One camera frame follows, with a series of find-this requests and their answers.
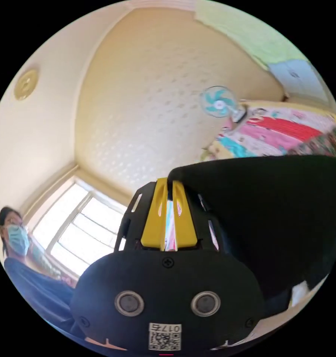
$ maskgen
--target red stripe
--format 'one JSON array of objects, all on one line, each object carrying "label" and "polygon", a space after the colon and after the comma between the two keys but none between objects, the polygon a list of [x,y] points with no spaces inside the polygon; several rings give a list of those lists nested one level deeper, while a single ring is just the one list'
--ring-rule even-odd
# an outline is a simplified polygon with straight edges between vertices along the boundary
[{"label": "red stripe", "polygon": [[274,119],[265,116],[262,118],[263,120],[260,122],[253,122],[249,120],[248,123],[262,128],[271,129],[281,134],[289,135],[300,141],[306,141],[322,134],[321,131],[311,128],[310,126],[293,123],[289,120]]}]

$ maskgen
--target electric fan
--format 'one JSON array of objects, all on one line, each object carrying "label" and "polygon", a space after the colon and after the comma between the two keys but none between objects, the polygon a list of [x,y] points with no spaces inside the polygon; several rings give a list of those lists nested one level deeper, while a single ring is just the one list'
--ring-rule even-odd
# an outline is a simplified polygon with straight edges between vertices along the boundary
[{"label": "electric fan", "polygon": [[230,117],[232,122],[238,123],[246,114],[246,108],[235,98],[226,87],[214,86],[201,93],[203,110],[216,118]]}]

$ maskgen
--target cream wall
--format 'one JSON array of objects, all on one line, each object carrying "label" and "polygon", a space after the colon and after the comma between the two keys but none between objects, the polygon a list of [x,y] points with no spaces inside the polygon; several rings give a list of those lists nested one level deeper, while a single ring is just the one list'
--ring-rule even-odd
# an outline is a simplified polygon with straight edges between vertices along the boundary
[{"label": "cream wall", "polygon": [[20,212],[23,215],[23,221],[31,231],[51,205],[63,193],[60,191],[62,186],[72,179],[77,168],[77,164],[70,164],[64,167],[50,177],[49,180],[43,182],[33,195],[21,206]]},{"label": "cream wall", "polygon": [[260,19],[217,1],[197,0],[195,18],[234,40],[265,70],[268,64],[308,59],[286,37]]},{"label": "cream wall", "polygon": [[279,101],[281,85],[225,35],[177,9],[135,9],[104,38],[77,109],[77,163],[117,190],[198,160],[225,119],[201,109],[214,85]]},{"label": "cream wall", "polygon": [[131,202],[131,194],[117,190],[116,187],[112,186],[109,182],[102,181],[81,168],[78,168],[75,172],[75,177],[123,206],[127,207]]},{"label": "cream wall", "polygon": [[[84,74],[102,36],[127,12],[123,3],[90,13],[48,39],[23,65],[0,102],[0,209],[20,208],[74,161],[74,121]],[[37,88],[16,101],[18,77],[37,67]]]}]

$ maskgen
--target black hair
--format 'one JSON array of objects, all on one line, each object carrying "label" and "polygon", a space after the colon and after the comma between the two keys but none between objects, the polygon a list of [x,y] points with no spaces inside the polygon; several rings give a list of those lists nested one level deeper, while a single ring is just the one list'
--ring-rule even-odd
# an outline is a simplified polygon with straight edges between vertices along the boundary
[{"label": "black hair", "polygon": [[[13,209],[11,207],[5,206],[0,210],[0,227],[4,226],[5,219],[7,218],[8,214],[11,213],[11,212],[13,212],[16,215],[18,215],[20,217],[20,219],[23,219],[22,215],[18,211],[16,211],[15,209]],[[1,241],[3,242],[3,256],[4,256],[4,253],[5,253],[5,255],[8,257],[7,244],[5,243],[5,240],[1,235],[0,235],[0,237],[1,237]]]}]

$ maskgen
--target fan blade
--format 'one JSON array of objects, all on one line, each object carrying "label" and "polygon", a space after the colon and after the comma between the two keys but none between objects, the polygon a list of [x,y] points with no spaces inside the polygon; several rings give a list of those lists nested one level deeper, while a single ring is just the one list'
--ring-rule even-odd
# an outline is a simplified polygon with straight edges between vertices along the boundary
[{"label": "fan blade", "polygon": [[232,99],[228,99],[228,98],[221,98],[220,100],[222,100],[223,102],[225,102],[226,105],[235,108],[235,103]]},{"label": "fan blade", "polygon": [[217,109],[213,106],[205,108],[208,112],[217,112]]},{"label": "fan blade", "polygon": [[226,115],[227,114],[227,108],[225,107],[225,108],[222,108],[221,110],[220,110],[220,114],[221,115]]},{"label": "fan blade", "polygon": [[226,92],[225,89],[220,89],[215,93],[215,100],[221,100],[221,96]]},{"label": "fan blade", "polygon": [[205,94],[205,100],[210,103],[210,104],[213,104],[214,103],[214,100],[213,98],[211,98],[210,94],[209,93],[206,93]]}]

